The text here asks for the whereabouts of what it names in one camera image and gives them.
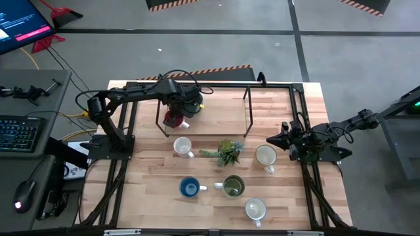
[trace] yellow and black striped tape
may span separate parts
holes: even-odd
[[[353,1],[353,0],[339,0],[339,1],[342,3],[346,3],[350,6],[356,7],[357,9],[364,10],[367,13],[370,13],[372,15],[383,16],[383,14],[380,11],[367,7],[363,4],[357,3],[356,1]]]
[[[204,73],[214,73],[214,72],[228,71],[228,70],[233,70],[233,69],[243,69],[243,68],[251,68],[251,65],[230,66],[226,68],[217,68],[217,69],[203,69],[199,71],[191,71],[190,74],[199,75],[199,74],[204,74]],[[168,76],[168,78],[177,78],[177,77],[182,77],[185,75],[186,75],[185,73],[172,73]],[[155,76],[155,77],[145,77],[145,78],[136,79],[136,80],[157,80],[157,79],[158,77]]]
[[[188,4],[188,3],[195,3],[196,1],[198,1],[198,0],[174,1],[172,3],[165,3],[165,4],[158,5],[158,6],[150,7],[149,11],[153,12],[153,11],[157,11],[157,10],[165,10],[165,9],[169,9],[171,7],[181,6],[181,5]]]

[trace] wooden tabletop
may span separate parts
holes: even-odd
[[[123,87],[127,81],[110,81],[109,88]],[[319,83],[304,83],[304,93],[311,125],[328,122],[326,107]],[[243,96],[242,88],[216,88]],[[193,159],[177,156],[173,142],[178,136],[164,137],[155,125],[157,100],[138,103],[134,135],[135,152],[129,161],[118,227],[188,228],[188,229],[255,229],[245,214],[245,203],[259,197],[268,206],[261,229],[310,229],[300,164],[290,161],[288,154],[275,147],[278,159],[275,173],[267,174],[252,165],[255,150],[265,139],[280,132],[282,121],[290,121],[289,94],[282,88],[252,88],[254,125],[247,138],[243,136],[187,136],[192,141]],[[119,110],[112,117],[118,122]],[[216,166],[216,159],[199,154],[200,149],[216,150],[219,141],[228,138],[241,141],[245,151],[240,164],[224,168]],[[89,170],[83,192],[82,218],[87,217],[104,194],[110,162],[98,161]],[[345,189],[340,172],[331,163],[319,164],[324,194],[337,214],[352,224]],[[245,182],[239,199],[228,200],[215,182],[236,174]],[[185,176],[197,178],[208,191],[187,199],[179,193],[179,183]],[[320,209],[314,201],[318,222]]]

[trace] blue mug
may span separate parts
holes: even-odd
[[[195,197],[200,191],[207,190],[207,187],[200,186],[198,180],[194,177],[185,177],[179,184],[179,191],[184,197]]]

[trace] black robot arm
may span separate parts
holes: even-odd
[[[169,106],[170,119],[183,115],[191,117],[192,114],[187,112],[185,107],[202,102],[200,88],[197,85],[183,86],[172,79],[160,79],[150,86],[112,88],[98,92],[87,101],[89,118],[104,129],[110,140],[110,151],[121,151],[126,144],[123,130],[117,128],[111,120],[117,107],[126,102],[153,99]]]
[[[363,109],[345,121],[319,124],[312,128],[306,125],[306,121],[304,126],[299,120],[294,120],[290,122],[290,130],[287,122],[283,122],[282,131],[266,141],[283,150],[288,149],[292,161],[340,161],[352,152],[337,146],[339,138],[344,136],[349,143],[353,143],[350,132],[378,127],[375,115],[371,110]]]

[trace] green mug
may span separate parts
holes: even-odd
[[[221,189],[227,199],[238,198],[245,190],[242,178],[236,175],[228,176],[223,183],[215,183],[215,188]]]

